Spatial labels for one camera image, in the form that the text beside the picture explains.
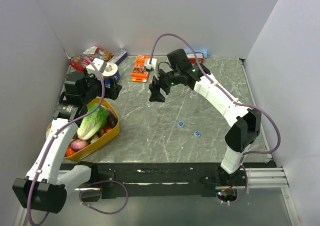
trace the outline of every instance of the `yellow tray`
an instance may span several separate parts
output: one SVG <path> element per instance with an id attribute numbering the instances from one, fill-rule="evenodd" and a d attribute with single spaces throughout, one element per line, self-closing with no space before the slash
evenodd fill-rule
<path id="1" fill-rule="evenodd" d="M 87 106 L 90 106 L 92 103 L 99 103 L 99 101 L 100 101 L 100 97 L 97 97 L 97 98 L 93 99 L 91 102 L 89 102 Z M 103 100 L 101 105 L 108 107 L 113 111 L 115 117 L 118 119 L 118 123 L 116 124 L 116 126 L 110 132 L 104 134 L 101 138 L 99 138 L 94 143 L 89 144 L 84 149 L 76 152 L 75 154 L 73 154 L 69 157 L 64 157 L 64 158 L 66 158 L 70 161 L 73 161 L 73 162 L 80 161 L 84 157 L 87 157 L 88 155 L 90 155 L 94 151 L 96 151 L 99 148 L 101 148 L 102 146 L 104 146 L 106 143 L 108 143 L 109 141 L 114 139 L 119 134 L 119 132 L 120 132 L 119 117 L 118 117 L 116 111 L 114 110 L 114 108 L 109 104 L 109 102 L 106 99 Z"/>

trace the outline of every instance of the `orange vegetable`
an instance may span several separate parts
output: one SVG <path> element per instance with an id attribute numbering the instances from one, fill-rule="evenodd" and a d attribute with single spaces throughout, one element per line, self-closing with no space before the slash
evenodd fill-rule
<path id="1" fill-rule="evenodd" d="M 112 130 L 112 128 L 107 124 L 105 127 L 104 127 L 104 130 L 105 130 L 105 133 L 108 133 Z"/>
<path id="2" fill-rule="evenodd" d="M 101 129 L 101 130 L 98 132 L 99 137 L 102 137 L 104 134 L 105 134 L 105 132 L 104 132 L 103 129 Z"/>
<path id="3" fill-rule="evenodd" d="M 70 157 L 71 155 L 74 155 L 76 152 L 72 150 L 72 148 L 70 146 L 68 146 L 65 154 L 67 157 Z"/>

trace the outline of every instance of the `cable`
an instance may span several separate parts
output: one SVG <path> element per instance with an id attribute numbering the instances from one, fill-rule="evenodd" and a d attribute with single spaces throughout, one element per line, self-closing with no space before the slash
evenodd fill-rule
<path id="1" fill-rule="evenodd" d="M 195 57 L 195 62 L 197 64 L 197 66 L 199 67 L 200 71 L 202 72 L 202 74 L 211 82 L 211 83 L 215 83 L 206 73 L 205 71 L 203 70 L 202 66 L 200 65 L 199 61 L 198 61 L 198 58 L 197 58 L 197 54 L 196 52 L 194 51 L 194 49 L 192 48 L 192 46 L 183 38 L 181 38 L 180 36 L 177 36 L 176 34 L 172 34 L 172 33 L 165 33 L 165 34 L 162 34 L 160 35 L 154 45 L 153 45 L 153 48 L 152 48 L 152 51 L 151 51 L 151 55 L 150 55 L 150 61 L 152 60 L 153 56 L 154 56 L 154 52 L 155 52 L 155 48 L 156 48 L 156 45 L 158 43 L 158 41 L 164 37 L 164 36 L 172 36 L 172 37 L 176 37 L 178 39 L 180 39 L 182 42 L 184 42 L 189 48 L 190 50 L 192 51 L 194 57 Z M 228 94 L 228 92 L 226 92 L 219 84 L 216 84 L 216 86 L 231 100 L 233 101 L 232 97 Z M 280 135 L 280 131 L 276 125 L 276 123 L 273 121 L 273 119 L 269 116 L 269 114 L 267 114 L 267 112 L 265 110 L 263 110 L 262 108 L 258 107 L 258 106 L 255 106 L 255 105 L 250 105 L 250 104 L 244 104 L 244 103 L 239 103 L 239 102 L 236 102 L 234 101 L 233 102 L 235 105 L 237 106 L 242 106 L 242 107 L 251 107 L 251 108 L 255 108 L 257 109 L 258 111 L 260 111 L 264 116 L 266 116 L 266 118 L 270 121 L 270 123 L 272 124 L 272 126 L 274 127 L 274 130 L 276 131 L 276 135 L 277 135 L 277 143 L 275 145 L 275 147 L 269 151 L 248 151 L 248 152 L 245 152 L 243 154 L 243 156 L 247 155 L 247 154 L 251 154 L 251 153 L 257 153 L 257 154 L 269 154 L 269 153 L 273 153 L 275 152 L 279 146 L 280 146 L 280 143 L 281 143 L 281 135 Z"/>
<path id="2" fill-rule="evenodd" d="M 159 73 L 160 73 L 160 64 L 161 64 L 161 63 L 165 63 L 165 64 L 167 64 L 167 65 L 170 67 L 170 64 L 169 64 L 168 62 L 159 62 L 158 66 L 157 66 Z"/>
<path id="3" fill-rule="evenodd" d="M 70 126 L 71 124 L 83 119 L 84 117 L 87 117 L 89 116 L 90 114 L 92 114 L 96 109 L 99 108 L 99 106 L 102 104 L 103 100 L 104 100 L 104 97 L 105 97 L 105 82 L 104 82 L 104 79 L 101 75 L 101 73 L 99 72 L 99 70 L 96 68 L 96 66 L 92 63 L 92 61 L 86 56 L 86 55 L 81 55 L 81 57 L 83 57 L 87 62 L 89 62 L 94 70 L 97 72 L 98 74 L 98 77 L 99 77 L 99 80 L 101 82 L 101 86 L 102 86 L 102 93 L 101 93 L 101 98 L 100 98 L 100 101 L 99 103 L 97 104 L 97 106 L 90 112 L 86 113 L 85 115 L 83 116 L 80 116 L 70 122 L 68 122 L 67 124 L 65 124 L 64 126 L 62 126 L 59 130 L 57 130 L 57 132 L 52 136 L 51 140 L 49 141 L 44 153 L 43 153 L 43 156 L 41 158 L 41 161 L 39 163 L 39 166 L 37 168 L 37 171 L 38 170 L 41 170 L 42 169 L 42 166 L 44 165 L 45 163 L 45 160 L 46 160 L 46 157 L 50 151 L 50 148 L 54 142 L 54 140 L 56 139 L 55 137 L 58 137 L 59 133 L 61 133 L 66 127 Z M 28 215 L 28 219 L 29 219 L 29 223 L 32 225 L 32 226 L 39 226 L 41 224 L 43 224 L 43 222 L 45 221 L 45 219 L 47 218 L 49 212 L 47 212 L 44 216 L 44 218 L 39 222 L 39 223 L 35 223 L 32 219 L 32 216 L 31 216 L 31 200 L 32 200 L 32 194 L 33 194 L 33 189 L 34 189 L 34 186 L 39 178 L 39 175 L 40 173 L 39 172 L 36 172 L 35 173 L 35 176 L 34 176 L 34 179 L 31 183 L 31 186 L 30 186 L 30 190 L 29 190 L 29 193 L 28 193 L 28 198 L 27 198 L 27 203 L 26 203 L 26 209 L 27 209 L 27 215 Z"/>
<path id="4" fill-rule="evenodd" d="M 91 191 L 94 191 L 94 192 L 95 192 L 95 190 L 93 190 L 93 189 L 89 189 L 89 190 L 86 190 L 86 191 L 83 191 L 83 192 L 79 193 L 80 204 L 83 204 L 84 206 L 86 206 L 86 207 L 88 207 L 88 208 L 91 208 L 91 209 L 93 209 L 94 211 L 103 213 L 103 214 L 115 214 L 115 213 L 118 213 L 118 212 L 120 212 L 122 209 L 124 209 L 125 206 L 126 206 L 126 204 L 128 203 L 128 199 L 129 199 L 128 190 L 127 190 L 126 187 L 123 185 L 123 183 L 120 183 L 120 182 L 114 181 L 114 180 L 105 180 L 105 181 L 100 181 L 100 182 L 94 182 L 94 183 L 90 183 L 89 185 L 95 185 L 95 184 L 104 183 L 104 182 L 114 182 L 114 183 L 117 183 L 117 184 L 121 185 L 121 186 L 125 189 L 125 201 L 124 201 L 124 204 L 121 206 L 121 208 L 119 208 L 118 210 L 113 211 L 113 212 L 105 212 L 105 211 L 101 211 L 100 209 L 97 209 L 97 208 L 95 208 L 95 207 L 92 207 L 91 205 L 83 202 L 83 200 L 82 200 L 82 194 L 84 194 L 85 192 L 91 192 Z"/>
<path id="5" fill-rule="evenodd" d="M 230 204 L 238 202 L 246 193 L 246 189 L 248 188 L 248 175 L 247 175 L 247 171 L 245 169 L 245 167 L 243 165 L 240 166 L 243 169 L 243 173 L 244 173 L 244 179 L 245 179 L 245 188 L 244 191 L 242 192 L 242 194 L 235 200 L 235 201 L 231 201 L 229 202 Z"/>
<path id="6" fill-rule="evenodd" d="M 221 192 L 229 191 L 230 193 L 232 188 L 235 186 L 235 184 L 236 184 L 236 181 L 234 181 L 230 187 L 222 189 Z"/>

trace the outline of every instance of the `white backdrop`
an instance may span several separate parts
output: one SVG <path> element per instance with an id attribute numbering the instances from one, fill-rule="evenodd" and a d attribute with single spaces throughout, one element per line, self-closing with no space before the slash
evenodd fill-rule
<path id="1" fill-rule="evenodd" d="M 67 72 L 68 58 L 36 0 L 0 0 L 1 225 L 12 225 L 12 190 L 44 142 Z"/>
<path id="2" fill-rule="evenodd" d="M 38 0 L 70 56 L 92 45 L 149 54 L 162 33 L 196 49 L 246 58 L 277 0 Z M 155 54 L 182 47 L 164 39 Z"/>
<path id="3" fill-rule="evenodd" d="M 283 166 L 303 225 L 320 215 L 320 1 L 279 0 L 245 62 L 254 98 L 274 118 Z M 265 123 L 269 146 L 274 130 Z"/>

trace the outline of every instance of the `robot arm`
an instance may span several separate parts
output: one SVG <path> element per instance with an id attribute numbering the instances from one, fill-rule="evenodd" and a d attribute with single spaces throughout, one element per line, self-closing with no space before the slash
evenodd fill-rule
<path id="1" fill-rule="evenodd" d="M 239 171 L 243 154 L 260 133 L 261 113 L 256 109 L 235 105 L 234 102 L 239 102 L 238 98 L 228 92 L 228 95 L 232 98 L 231 101 L 217 87 L 217 84 L 219 84 L 224 89 L 214 75 L 202 65 L 208 76 L 215 81 L 212 84 L 197 66 L 192 66 L 183 49 L 173 51 L 167 57 L 172 71 L 165 73 L 163 70 L 159 70 L 158 78 L 153 77 L 152 83 L 149 85 L 151 91 L 149 100 L 164 102 L 165 98 L 160 93 L 160 89 L 163 89 L 168 94 L 170 88 L 177 84 L 189 86 L 192 90 L 205 97 L 220 112 L 230 126 L 230 130 L 225 136 L 228 147 L 219 168 L 219 179 L 222 183 L 232 181 Z"/>
<path id="2" fill-rule="evenodd" d="M 73 136 L 76 134 L 81 121 L 67 126 L 59 135 L 55 133 L 68 122 L 83 116 L 87 112 L 87 103 L 97 96 L 101 96 L 101 82 L 94 74 L 88 74 L 86 69 L 82 72 L 69 73 L 64 82 L 65 91 L 60 96 L 56 106 L 50 133 L 32 168 L 24 179 L 16 178 L 13 190 L 23 207 L 27 207 L 28 193 L 36 173 L 39 176 L 32 193 L 31 209 L 58 213 L 65 204 L 67 195 L 81 184 L 95 181 L 98 169 L 94 163 L 81 162 L 71 171 L 58 177 L 58 171 L 63 157 Z M 105 98 L 115 100 L 122 86 L 110 78 L 110 87 L 105 87 Z M 47 157 L 43 157 L 49 142 L 55 137 Z M 44 164 L 38 170 L 41 160 Z"/>

